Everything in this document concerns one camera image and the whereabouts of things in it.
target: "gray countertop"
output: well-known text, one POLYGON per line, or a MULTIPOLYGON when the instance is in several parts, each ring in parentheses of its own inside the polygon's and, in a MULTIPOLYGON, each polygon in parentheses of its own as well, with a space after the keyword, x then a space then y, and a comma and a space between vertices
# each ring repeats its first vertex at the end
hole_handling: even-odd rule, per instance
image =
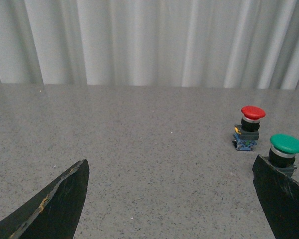
POLYGON ((0 220, 87 159, 76 239, 273 239, 252 165, 276 133, 299 139, 299 91, 0 85, 0 220), (255 152, 231 142, 245 105, 255 152))

